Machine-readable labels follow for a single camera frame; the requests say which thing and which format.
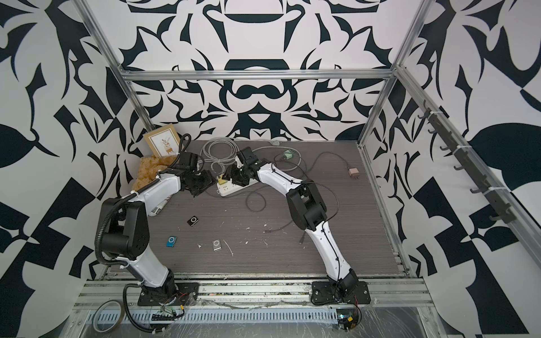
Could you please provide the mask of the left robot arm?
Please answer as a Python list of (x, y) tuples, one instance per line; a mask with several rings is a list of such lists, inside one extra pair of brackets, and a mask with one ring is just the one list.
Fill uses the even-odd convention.
[(164, 266), (150, 247), (148, 218), (168, 197), (178, 192), (199, 196), (216, 183), (205, 160), (179, 145), (172, 163), (127, 196), (107, 199), (101, 205), (94, 253), (104, 266), (120, 266), (137, 280), (142, 291), (159, 304), (170, 304), (178, 297), (171, 269)]

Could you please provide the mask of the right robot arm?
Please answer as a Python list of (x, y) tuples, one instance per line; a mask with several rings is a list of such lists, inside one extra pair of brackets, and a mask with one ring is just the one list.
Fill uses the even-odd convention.
[(227, 167), (223, 178), (246, 187), (251, 180), (272, 187), (285, 196), (293, 223), (311, 238), (320, 254), (330, 283), (330, 290), (321, 290), (312, 297), (315, 305), (353, 303), (359, 279), (342, 255), (329, 226), (327, 207), (310, 179), (295, 178), (264, 159), (259, 159), (251, 148), (236, 153), (238, 162)]

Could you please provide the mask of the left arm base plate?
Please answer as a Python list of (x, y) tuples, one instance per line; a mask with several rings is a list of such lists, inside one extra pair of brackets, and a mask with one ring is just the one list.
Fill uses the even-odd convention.
[(138, 306), (180, 306), (197, 301), (199, 296), (199, 283), (165, 284), (163, 287), (142, 287), (138, 299)]

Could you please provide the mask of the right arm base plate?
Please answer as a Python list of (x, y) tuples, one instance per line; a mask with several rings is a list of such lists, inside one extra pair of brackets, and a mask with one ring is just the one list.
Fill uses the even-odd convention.
[(335, 284), (324, 282), (311, 283), (310, 302), (315, 306), (330, 304), (361, 304), (371, 303), (371, 295), (368, 285), (364, 281), (358, 281), (352, 287), (335, 287)]

